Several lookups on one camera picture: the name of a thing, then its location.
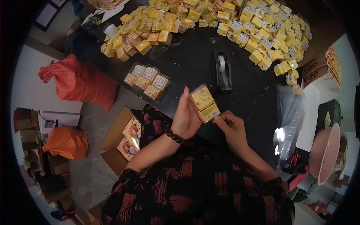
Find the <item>plastic bag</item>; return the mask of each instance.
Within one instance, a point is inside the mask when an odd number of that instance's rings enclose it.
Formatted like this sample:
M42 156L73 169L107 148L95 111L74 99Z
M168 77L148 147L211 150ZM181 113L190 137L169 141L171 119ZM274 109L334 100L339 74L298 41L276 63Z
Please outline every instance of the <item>plastic bag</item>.
M60 99L99 104L106 111L114 103L118 84L93 65L78 61L73 54L40 68L39 77L44 83L53 76Z
M85 132L70 127L55 127L42 150L50 152L53 156L61 155L68 159L81 159L86 157L88 146Z
M279 128L274 132L275 155L283 167L296 148L299 123L303 113L303 93L296 94L293 87L278 86Z

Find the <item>toy package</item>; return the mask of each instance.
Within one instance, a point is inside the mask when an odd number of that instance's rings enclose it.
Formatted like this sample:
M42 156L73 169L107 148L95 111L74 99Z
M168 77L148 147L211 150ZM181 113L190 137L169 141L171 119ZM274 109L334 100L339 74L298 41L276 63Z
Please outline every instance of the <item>toy package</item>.
M141 124L133 116L122 133L124 138L117 146L117 149L127 160L130 160L140 150Z

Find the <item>black table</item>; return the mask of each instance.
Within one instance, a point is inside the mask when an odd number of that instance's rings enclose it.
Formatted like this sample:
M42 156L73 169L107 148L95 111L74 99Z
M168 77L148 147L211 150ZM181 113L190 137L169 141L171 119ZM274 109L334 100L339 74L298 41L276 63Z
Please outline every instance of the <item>black table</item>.
M122 12L107 22L118 26L121 24L119 18L125 13L131 13L137 7L135 1L130 1ZM278 123L276 85L286 85L285 78L275 76L273 66L267 71L261 71L248 59L250 56L248 51L241 49L226 37L218 35L216 30L212 27L199 27L188 29L184 34L173 34L173 42L170 46L153 46L145 56L136 53L125 63L116 57L105 57L99 49L94 53L94 60L91 63L129 90L133 88L123 80L134 62L151 64L159 68L163 74L171 78L172 83L160 102L146 97L143 99L171 118L174 117L185 85L191 91L205 83L221 112L230 110L244 119L249 146L275 168L278 159L273 146L273 134ZM216 42L211 43L210 38L215 38ZM215 49L228 50L231 55L233 92L230 95L216 94L212 56ZM198 134L214 144L225 140L223 132L211 122L203 125Z

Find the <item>gray floor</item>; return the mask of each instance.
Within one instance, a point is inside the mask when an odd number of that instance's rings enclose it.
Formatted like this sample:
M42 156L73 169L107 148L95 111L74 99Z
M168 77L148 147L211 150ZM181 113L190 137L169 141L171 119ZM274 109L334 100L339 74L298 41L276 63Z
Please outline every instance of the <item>gray floor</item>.
M118 177L100 156L102 151L99 147L124 106L143 109L145 104L145 101L123 87L119 89L109 112L96 104L83 104L80 128L87 132L89 153L86 158L70 160L72 196L79 207L88 210L110 194Z

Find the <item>plastic wrap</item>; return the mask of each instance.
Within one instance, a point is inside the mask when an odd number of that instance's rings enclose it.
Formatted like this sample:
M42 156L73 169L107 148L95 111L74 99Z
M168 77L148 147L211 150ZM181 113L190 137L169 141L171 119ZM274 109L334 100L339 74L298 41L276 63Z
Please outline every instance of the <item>plastic wrap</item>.
M274 132L275 155L283 166L294 154L299 124L303 114L303 92L291 86L278 86L279 128Z

